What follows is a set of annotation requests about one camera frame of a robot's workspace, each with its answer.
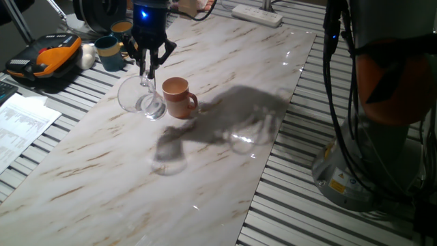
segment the small cup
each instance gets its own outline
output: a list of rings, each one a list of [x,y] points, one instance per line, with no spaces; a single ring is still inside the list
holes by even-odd
[[[116,23],[112,24],[112,26],[111,26],[112,33],[110,36],[114,36],[118,39],[118,42],[122,42],[123,34],[128,34],[129,36],[131,36],[130,30],[132,30],[133,26],[134,25],[130,21],[127,21],[127,20],[117,21]]]
[[[197,107],[197,97],[189,92],[188,81],[183,78],[175,77],[164,81],[163,92],[167,111],[175,118],[187,118]],[[190,98],[193,99],[194,105],[190,103]]]
[[[117,72],[124,67],[120,45],[116,37],[106,36],[99,38],[94,43],[94,46],[106,71]]]

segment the black wire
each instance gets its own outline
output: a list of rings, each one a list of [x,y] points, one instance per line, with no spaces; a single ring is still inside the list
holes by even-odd
[[[292,3],[292,2],[284,1],[284,0],[274,0],[271,4],[275,4],[275,3],[278,3],[278,2]]]
[[[212,13],[212,10],[214,9],[214,7],[216,6],[216,3],[217,3],[217,1],[218,0],[215,0],[214,2],[212,2],[212,5],[211,5],[211,8],[210,8],[210,10],[202,17],[202,18],[195,18],[195,17],[192,17],[191,15],[189,15],[189,14],[187,14],[187,13],[185,13],[185,12],[181,12],[181,11],[179,11],[179,10],[168,10],[168,12],[170,12],[170,13],[174,13],[174,14],[180,14],[180,15],[183,15],[183,16],[186,16],[186,17],[189,17],[191,20],[193,20],[193,21],[203,21],[203,20],[205,20],[211,13]]]
[[[423,145],[423,136],[422,136],[422,133],[423,133],[423,120],[421,120],[421,123],[419,125],[419,132],[420,132],[419,138],[421,140],[421,144]]]
[[[354,84],[350,84],[350,90],[349,90],[349,101],[348,101],[348,126],[349,126],[349,134],[352,140],[355,140],[354,132],[352,131],[352,119],[350,117],[351,110],[352,110],[352,95],[354,94]]]
[[[348,149],[346,147],[346,143],[343,138],[343,134],[341,133],[341,127],[337,119],[337,114],[335,113],[334,103],[333,103],[333,95],[332,95],[332,86],[330,82],[330,58],[328,59],[326,55],[324,54],[324,62],[323,62],[323,76],[325,81],[325,88],[326,88],[326,94],[328,96],[328,103],[330,108],[330,114],[331,118],[333,119],[334,124],[334,130],[335,134],[337,136],[337,143],[339,144],[341,153],[343,154],[343,158],[346,162],[346,166],[350,170],[353,177],[356,179],[356,181],[368,192],[374,194],[378,198],[382,198],[385,200],[390,200],[393,202],[404,202],[404,203],[410,203],[409,199],[406,199],[405,197],[399,197],[398,195],[395,195],[393,192],[389,191],[387,188],[383,187],[379,182],[374,180],[373,178],[370,178],[369,174],[364,172],[353,160],[353,158],[350,156],[350,153],[348,152]],[[382,194],[377,193],[376,191],[372,190],[370,187],[368,187],[364,182],[358,177],[358,175],[355,172],[355,169],[357,169],[360,173],[366,177],[369,181],[373,182],[378,188],[383,190],[387,195],[390,195],[391,197],[384,196]]]

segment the metal grating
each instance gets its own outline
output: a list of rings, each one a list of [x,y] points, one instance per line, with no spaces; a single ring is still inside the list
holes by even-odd
[[[231,17],[231,12],[220,3],[219,0],[214,14]],[[261,6],[261,1],[256,0],[224,1],[223,5],[232,9],[241,3]],[[284,16],[285,26],[318,36],[302,69],[236,245],[411,245],[410,208],[399,209],[399,215],[355,213],[330,203],[314,185],[311,162],[335,135],[322,78],[325,9],[298,1],[278,3],[274,9]],[[340,120],[347,111],[351,63],[346,44],[340,42],[331,65],[333,96]],[[0,175],[0,202],[122,74],[109,74],[97,63],[92,70],[74,70],[50,84],[49,89],[59,91],[54,94],[44,92],[46,88],[19,85],[18,92],[24,96],[48,96],[47,106],[63,115]],[[9,77],[3,81],[18,85]],[[409,138],[418,139],[418,136],[418,126],[413,125]]]

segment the tabletop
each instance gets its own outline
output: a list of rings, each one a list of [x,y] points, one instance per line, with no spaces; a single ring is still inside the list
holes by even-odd
[[[120,79],[0,206],[1,245],[236,242],[315,36],[220,17],[167,33],[178,48],[157,70],[158,91],[184,77],[200,112],[127,113]],[[162,144],[186,159],[181,172],[150,168]]]

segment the clear glass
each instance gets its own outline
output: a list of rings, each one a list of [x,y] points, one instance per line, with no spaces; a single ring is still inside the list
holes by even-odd
[[[118,103],[127,112],[144,113],[151,120],[163,117],[167,109],[164,98],[156,93],[154,81],[146,76],[127,78],[118,89]]]

